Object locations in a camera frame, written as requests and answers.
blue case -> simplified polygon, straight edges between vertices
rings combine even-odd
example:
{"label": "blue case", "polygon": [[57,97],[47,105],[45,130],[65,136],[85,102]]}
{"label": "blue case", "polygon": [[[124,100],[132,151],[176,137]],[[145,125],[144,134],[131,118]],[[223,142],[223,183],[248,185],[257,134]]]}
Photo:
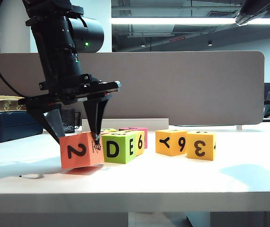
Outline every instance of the blue case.
{"label": "blue case", "polygon": [[0,112],[0,142],[41,134],[43,127],[26,111]]}

black container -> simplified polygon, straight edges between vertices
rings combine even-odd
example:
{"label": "black container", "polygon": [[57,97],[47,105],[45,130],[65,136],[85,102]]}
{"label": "black container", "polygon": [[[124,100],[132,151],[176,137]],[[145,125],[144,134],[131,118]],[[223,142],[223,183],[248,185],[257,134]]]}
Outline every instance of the black container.
{"label": "black container", "polygon": [[79,128],[81,113],[75,112],[75,109],[62,109],[61,119],[63,122],[64,133],[73,133],[75,132],[75,128]]}

orange cube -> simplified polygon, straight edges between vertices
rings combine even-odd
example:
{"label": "orange cube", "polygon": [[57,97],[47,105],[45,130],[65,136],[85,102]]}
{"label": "orange cube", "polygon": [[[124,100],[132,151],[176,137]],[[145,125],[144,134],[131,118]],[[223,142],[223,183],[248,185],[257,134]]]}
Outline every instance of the orange cube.
{"label": "orange cube", "polygon": [[101,138],[99,144],[95,144],[90,132],[61,137],[59,140],[62,169],[104,163]]}

foam block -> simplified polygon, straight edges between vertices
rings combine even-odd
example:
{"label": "foam block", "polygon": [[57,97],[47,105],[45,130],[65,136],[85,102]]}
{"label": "foam block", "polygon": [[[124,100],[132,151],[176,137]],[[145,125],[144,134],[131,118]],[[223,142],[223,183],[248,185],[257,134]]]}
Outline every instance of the foam block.
{"label": "foam block", "polygon": [[102,139],[95,144],[90,132],[59,138],[62,169],[104,163]]}
{"label": "foam block", "polygon": [[185,130],[155,131],[156,153],[168,156],[186,154],[186,136]]}
{"label": "foam block", "polygon": [[216,134],[214,132],[188,132],[187,157],[213,161],[216,151]]}
{"label": "foam block", "polygon": [[136,133],[112,132],[102,135],[105,162],[126,164],[136,157]]}
{"label": "foam block", "polygon": [[115,132],[118,131],[117,129],[101,129],[102,131],[109,131],[109,132]]}
{"label": "foam block", "polygon": [[140,127],[127,127],[127,128],[120,128],[121,130],[133,130],[133,131],[144,131],[144,149],[148,148],[148,129],[147,128],[140,128]]}
{"label": "foam block", "polygon": [[135,140],[136,156],[142,155],[144,153],[144,131],[123,130],[119,132],[135,133],[136,134],[136,140]]}
{"label": "foam block", "polygon": [[101,134],[101,135],[108,134],[108,133],[111,133],[111,132],[110,132],[110,131],[103,131],[103,130],[100,130],[100,134]]}

fluorescent light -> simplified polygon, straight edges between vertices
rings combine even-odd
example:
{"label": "fluorescent light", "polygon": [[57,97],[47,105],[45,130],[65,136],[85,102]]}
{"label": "fluorescent light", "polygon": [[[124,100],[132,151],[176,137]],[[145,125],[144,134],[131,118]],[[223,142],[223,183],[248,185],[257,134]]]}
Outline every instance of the fluorescent light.
{"label": "fluorescent light", "polygon": [[115,17],[111,23],[116,25],[227,25],[235,24],[235,18],[212,17]]}
{"label": "fluorescent light", "polygon": [[257,18],[249,21],[249,25],[270,25],[270,18]]}

